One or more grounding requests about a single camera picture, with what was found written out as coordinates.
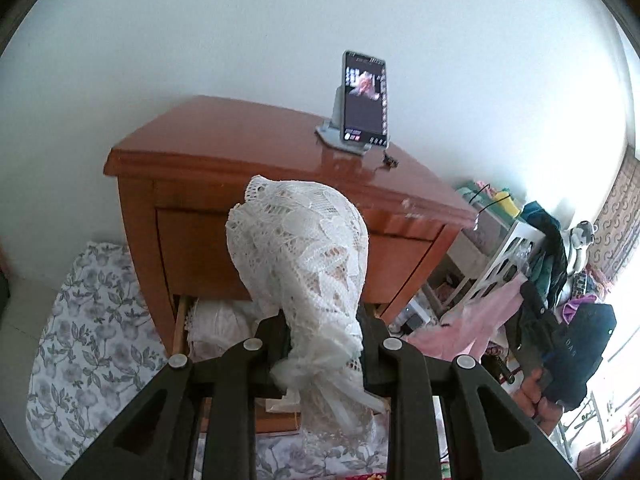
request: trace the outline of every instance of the phone stand base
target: phone stand base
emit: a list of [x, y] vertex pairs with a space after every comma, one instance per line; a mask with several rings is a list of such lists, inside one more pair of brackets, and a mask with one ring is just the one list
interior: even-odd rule
[[327, 146], [331, 146], [336, 150], [354, 153], [355, 155], [364, 155], [369, 151], [371, 144], [360, 144], [357, 142], [345, 142], [342, 140], [340, 128], [336, 128], [336, 124], [340, 124], [340, 114], [342, 113], [342, 100], [344, 99], [344, 88], [338, 86], [335, 89], [334, 97], [334, 113], [331, 120], [316, 126], [316, 133], [324, 141]]
[[356, 144], [355, 142], [344, 142], [338, 128], [334, 128], [331, 121], [327, 120], [320, 126], [316, 126], [316, 134], [327, 145], [342, 150], [344, 152], [354, 153], [355, 155], [364, 155], [369, 151], [370, 144]]

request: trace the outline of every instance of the purple object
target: purple object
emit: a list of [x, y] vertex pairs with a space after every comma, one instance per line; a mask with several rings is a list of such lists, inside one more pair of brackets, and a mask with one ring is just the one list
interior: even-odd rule
[[573, 298], [572, 300], [567, 301], [562, 306], [562, 319], [565, 323], [571, 323], [571, 320], [574, 318], [575, 313], [578, 311], [578, 307], [583, 303], [597, 303], [598, 297], [595, 294], [589, 294], [588, 296], [583, 296], [582, 298]]

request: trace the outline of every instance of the wall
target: wall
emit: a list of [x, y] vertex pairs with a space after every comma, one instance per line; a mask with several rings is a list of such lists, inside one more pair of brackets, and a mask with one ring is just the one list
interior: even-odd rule
[[386, 59], [393, 140], [444, 180], [594, 218], [625, 145], [612, 34], [599, 0], [40, 0], [0, 59], [2, 243], [59, 286], [123, 237], [117, 140], [194, 94], [330, 115], [346, 48]]

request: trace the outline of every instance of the phone screen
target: phone screen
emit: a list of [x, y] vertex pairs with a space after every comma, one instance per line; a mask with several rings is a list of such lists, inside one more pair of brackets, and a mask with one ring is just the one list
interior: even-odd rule
[[387, 147], [384, 61], [345, 53], [342, 118], [344, 140]]

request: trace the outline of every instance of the brown wooden cabinet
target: brown wooden cabinet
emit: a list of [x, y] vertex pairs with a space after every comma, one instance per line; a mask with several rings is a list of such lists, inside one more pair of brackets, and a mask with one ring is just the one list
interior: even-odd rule
[[395, 145], [382, 152], [327, 147], [322, 118], [255, 103], [199, 96], [142, 126], [111, 150], [127, 241], [162, 342], [171, 351], [175, 296], [245, 299], [226, 250], [228, 211], [256, 174], [313, 180], [351, 200], [369, 229], [363, 298], [391, 322], [476, 212]]

